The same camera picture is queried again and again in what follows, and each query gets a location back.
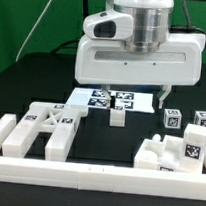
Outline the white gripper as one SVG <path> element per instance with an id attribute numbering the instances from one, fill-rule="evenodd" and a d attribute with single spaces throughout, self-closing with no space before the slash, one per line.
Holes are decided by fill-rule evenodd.
<path id="1" fill-rule="evenodd" d="M 153 53 L 126 52 L 124 41 L 90 39 L 78 44 L 75 78 L 80 84 L 101 85 L 106 106 L 111 106 L 110 85 L 161 85 L 158 105 L 171 92 L 171 85 L 194 85 L 201 75 L 202 33 L 172 33 Z"/>

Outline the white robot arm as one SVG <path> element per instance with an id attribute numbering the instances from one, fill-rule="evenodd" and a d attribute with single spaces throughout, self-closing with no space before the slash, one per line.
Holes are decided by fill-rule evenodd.
<path id="1" fill-rule="evenodd" d="M 174 0 L 106 0 L 103 12 L 83 21 L 75 79 L 100 85 L 109 108 L 112 85 L 159 85 L 162 101 L 173 86 L 196 84 L 206 34 L 171 25 L 173 10 Z"/>

